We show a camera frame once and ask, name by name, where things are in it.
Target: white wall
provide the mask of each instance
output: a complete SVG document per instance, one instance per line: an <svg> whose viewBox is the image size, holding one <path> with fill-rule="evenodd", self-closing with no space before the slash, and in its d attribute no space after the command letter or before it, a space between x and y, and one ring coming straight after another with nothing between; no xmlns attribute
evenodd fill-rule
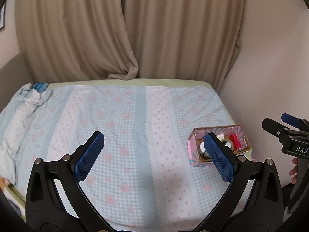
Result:
<svg viewBox="0 0 309 232"><path fill-rule="evenodd" d="M15 29L15 0L7 0L4 28L0 30L0 68L20 53Z"/></svg>
<svg viewBox="0 0 309 232"><path fill-rule="evenodd" d="M284 186L292 157L261 123L280 122L284 112L309 120L309 10L303 0L246 0L239 38L241 52L220 97L244 126L253 158L274 159Z"/></svg>

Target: open box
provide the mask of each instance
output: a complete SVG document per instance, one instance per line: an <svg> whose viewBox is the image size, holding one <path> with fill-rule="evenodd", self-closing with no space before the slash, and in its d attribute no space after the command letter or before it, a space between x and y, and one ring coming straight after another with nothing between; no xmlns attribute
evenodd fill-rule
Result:
<svg viewBox="0 0 309 232"><path fill-rule="evenodd" d="M224 134L225 137L231 134L237 134L239 139L241 149L235 150L234 153L238 154L248 154L251 158L251 147L245 132L241 125L227 125L227 126L216 126L216 127L200 127L194 128L189 136L189 141L187 145L189 159L194 167L204 167L212 165L210 158L205 158L199 151L198 147L203 142L206 134L213 132L215 135Z"/></svg>

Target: picture frame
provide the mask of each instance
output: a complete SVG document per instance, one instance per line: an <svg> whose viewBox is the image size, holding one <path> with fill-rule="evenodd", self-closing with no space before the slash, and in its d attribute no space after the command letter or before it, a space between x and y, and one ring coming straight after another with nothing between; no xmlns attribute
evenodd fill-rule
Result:
<svg viewBox="0 0 309 232"><path fill-rule="evenodd" d="M0 11L0 30L4 28L5 5L3 5Z"/></svg>

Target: human hand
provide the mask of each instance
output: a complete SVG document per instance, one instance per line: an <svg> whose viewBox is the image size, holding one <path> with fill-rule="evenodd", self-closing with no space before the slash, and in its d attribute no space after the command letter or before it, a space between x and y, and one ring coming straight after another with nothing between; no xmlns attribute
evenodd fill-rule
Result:
<svg viewBox="0 0 309 232"><path fill-rule="evenodd" d="M0 175L0 188L1 188L1 190L4 191L5 186L9 186L9 185L11 185L11 183L7 179L3 178Z"/></svg>
<svg viewBox="0 0 309 232"><path fill-rule="evenodd" d="M290 175L296 174L296 175L294 175L293 178L292 178L292 184L295 184L295 183L297 182L298 158L297 158L297 157L294 158L294 159L292 160L292 163L293 163L294 165L297 165L297 166L295 166L295 167L290 171L290 173L289 173Z"/></svg>

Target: finger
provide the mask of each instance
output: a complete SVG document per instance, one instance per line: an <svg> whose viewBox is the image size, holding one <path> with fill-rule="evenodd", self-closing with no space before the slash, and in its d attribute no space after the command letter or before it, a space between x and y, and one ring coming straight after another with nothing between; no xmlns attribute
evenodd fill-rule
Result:
<svg viewBox="0 0 309 232"><path fill-rule="evenodd" d="M297 175L294 175L292 178L292 184L294 185L297 182Z"/></svg>
<svg viewBox="0 0 309 232"><path fill-rule="evenodd" d="M292 160L292 163L293 163L294 165L298 165L298 158L297 158L297 157L294 158L294 159Z"/></svg>
<svg viewBox="0 0 309 232"><path fill-rule="evenodd" d="M294 167L291 171L290 171L290 175L296 174L298 172L298 166Z"/></svg>
<svg viewBox="0 0 309 232"><path fill-rule="evenodd" d="M11 185L11 183L10 183L8 180L6 180L6 179L4 179L4 183L5 183L5 185L7 185L7 186Z"/></svg>

